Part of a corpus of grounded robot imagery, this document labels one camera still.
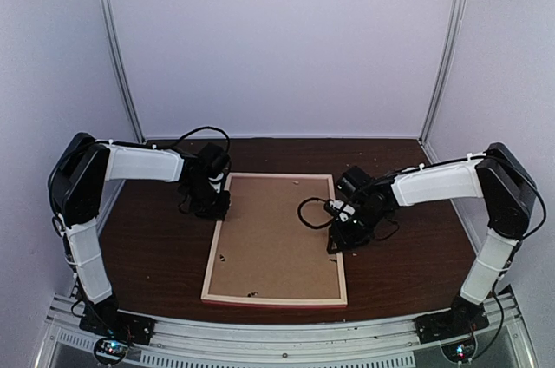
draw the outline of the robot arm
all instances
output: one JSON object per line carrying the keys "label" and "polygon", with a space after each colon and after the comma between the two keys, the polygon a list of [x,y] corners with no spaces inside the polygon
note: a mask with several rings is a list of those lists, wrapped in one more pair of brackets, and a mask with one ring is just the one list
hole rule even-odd
{"label": "robot arm", "polygon": [[[228,164],[228,153],[214,144],[189,154],[155,146],[97,141],[85,133],[74,137],[50,175],[49,195],[66,260],[88,304],[82,329],[106,334],[109,326],[115,337],[123,331],[120,336],[124,339],[127,330],[145,330],[144,320],[123,320],[125,314],[117,312],[117,299],[102,261],[96,217],[104,181],[179,182],[179,191],[189,200],[191,212],[200,218],[223,220],[230,205],[229,192],[221,190]],[[143,342],[148,341],[148,335],[141,336]]]}
{"label": "robot arm", "polygon": [[469,154],[463,160],[427,167],[421,164],[378,179],[353,167],[343,173],[336,186],[349,198],[349,204],[329,200],[324,206],[335,217],[329,245],[335,245],[336,250],[370,242],[375,225],[398,207],[483,198],[490,229],[451,310],[421,316],[415,323],[422,343],[469,333],[471,325],[487,326],[487,320],[479,320],[482,303],[518,250],[536,200],[531,187],[535,188],[535,183],[507,147],[495,143],[486,152]]}

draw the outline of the white wall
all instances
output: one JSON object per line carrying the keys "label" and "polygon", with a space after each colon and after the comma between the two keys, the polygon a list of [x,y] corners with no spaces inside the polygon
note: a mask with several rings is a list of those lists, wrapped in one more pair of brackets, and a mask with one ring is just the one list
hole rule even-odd
{"label": "white wall", "polygon": [[0,96],[0,355],[24,367],[71,281],[48,174],[77,131],[132,139],[98,0],[0,0]]}
{"label": "white wall", "polygon": [[112,0],[147,137],[416,137],[451,2]]}
{"label": "white wall", "polygon": [[[555,0],[468,0],[454,65],[431,145],[440,159],[503,141],[538,183],[555,214]],[[478,243],[486,234],[481,201],[463,203]],[[536,204],[535,221],[539,204]],[[551,217],[519,252],[513,284],[539,355],[555,353],[555,232]]]}

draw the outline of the wooden frame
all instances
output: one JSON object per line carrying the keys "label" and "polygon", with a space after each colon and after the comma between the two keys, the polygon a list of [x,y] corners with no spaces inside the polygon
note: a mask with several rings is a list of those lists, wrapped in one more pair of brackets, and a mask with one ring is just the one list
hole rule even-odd
{"label": "wooden frame", "polygon": [[[329,197],[335,199],[335,189],[333,177],[330,174],[265,174],[265,173],[230,173],[225,183],[225,190],[229,190],[233,177],[252,177],[252,178],[276,178],[292,180],[326,180],[328,182]],[[336,253],[337,279],[339,286],[339,298],[337,299],[266,299],[257,297],[236,297],[209,293],[212,282],[212,273],[218,251],[219,237],[224,222],[219,220],[212,238],[212,245],[206,267],[206,275],[202,286],[201,300],[205,303],[235,305],[235,306],[256,306],[256,307],[288,307],[288,308],[339,308],[347,305],[347,286],[345,282],[345,271],[343,265],[343,254]]]}

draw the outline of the metal frame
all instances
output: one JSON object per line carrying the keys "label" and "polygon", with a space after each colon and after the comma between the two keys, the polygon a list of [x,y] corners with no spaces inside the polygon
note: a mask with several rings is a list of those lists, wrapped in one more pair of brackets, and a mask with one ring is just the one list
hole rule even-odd
{"label": "metal frame", "polygon": [[[519,367],[537,367],[515,298],[507,293],[499,299]],[[80,319],[71,314],[74,303],[74,299],[55,296],[42,331],[36,368],[50,368],[58,343],[87,352],[92,350],[97,337],[79,330]],[[83,304],[75,307],[77,315],[83,308]],[[491,325],[480,334],[495,331],[500,321],[500,311],[493,299],[485,302],[485,308]],[[150,316],[156,321],[151,344],[134,346],[126,361],[152,367],[198,364],[206,368],[356,368],[386,366],[386,363],[377,363],[402,360],[401,364],[390,366],[409,368],[415,366],[415,351],[440,344],[419,343],[413,322],[416,316],[319,325],[227,325]]]}
{"label": "metal frame", "polygon": [[[443,90],[447,82],[449,69],[453,61],[454,47],[456,44],[456,38],[459,34],[460,23],[464,14],[466,1],[467,0],[453,0],[451,6],[451,16],[449,17],[447,36],[441,55],[440,67],[435,79],[434,92],[432,94],[432,98],[428,107],[428,112],[426,114],[421,135],[419,137],[419,141],[421,143],[426,143],[426,141],[428,140],[431,128],[434,125],[435,117],[437,116],[437,111],[441,102]],[[131,91],[129,89],[129,84],[121,57],[120,45],[118,43],[118,38],[114,25],[112,5],[110,3],[110,0],[100,0],[100,2],[102,13],[104,16],[104,22],[106,24],[106,31],[108,33],[110,55],[112,56],[112,63],[114,65],[114,71],[120,88],[121,97],[124,102],[124,107],[127,112],[127,117],[131,122],[131,126],[133,127],[133,131],[137,141],[144,142],[146,138],[140,127],[139,117],[134,106],[133,97],[131,96]]]}
{"label": "metal frame", "polygon": [[129,90],[129,83],[127,82],[127,76],[125,74],[125,69],[123,67],[123,60],[121,58],[120,45],[118,43],[118,37],[115,32],[114,15],[112,13],[112,4],[110,0],[100,0],[102,14],[104,16],[104,23],[106,26],[106,32],[108,33],[108,43],[110,47],[110,55],[112,56],[112,64],[114,65],[114,72],[120,88],[121,97],[123,99],[123,104],[127,112],[127,117],[131,122],[131,127],[135,138],[138,142],[145,142],[145,136],[142,133],[142,129],[139,123],[139,117],[137,115],[137,110],[135,109],[133,103],[133,97]]}
{"label": "metal frame", "polygon": [[435,78],[434,93],[432,94],[428,113],[426,114],[424,126],[422,127],[421,135],[419,138],[419,141],[422,144],[425,144],[428,141],[430,132],[435,122],[435,118],[437,116],[441,97],[443,96],[443,91],[447,83],[449,70],[453,62],[454,48],[457,36],[459,35],[460,23],[462,22],[462,18],[464,16],[466,3],[467,0],[453,0],[451,6],[451,16],[449,17],[449,25],[447,27],[447,37],[445,39],[445,45],[443,47],[443,54],[441,55],[440,67]]}

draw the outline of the wooden tabletop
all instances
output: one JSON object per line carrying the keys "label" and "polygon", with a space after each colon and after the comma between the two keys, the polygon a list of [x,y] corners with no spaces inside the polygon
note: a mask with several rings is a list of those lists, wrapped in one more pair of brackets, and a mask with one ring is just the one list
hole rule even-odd
{"label": "wooden tabletop", "polygon": [[[181,147],[196,152],[202,141]],[[426,162],[412,140],[232,141],[233,171],[333,174],[353,165],[380,176]],[[450,305],[474,253],[449,201],[402,208],[390,239],[344,254],[349,305],[287,310],[200,301],[214,223],[179,213],[177,183],[127,181],[101,235],[108,277],[121,309],[209,322],[291,324],[389,318]],[[393,228],[384,222],[383,236]]]}

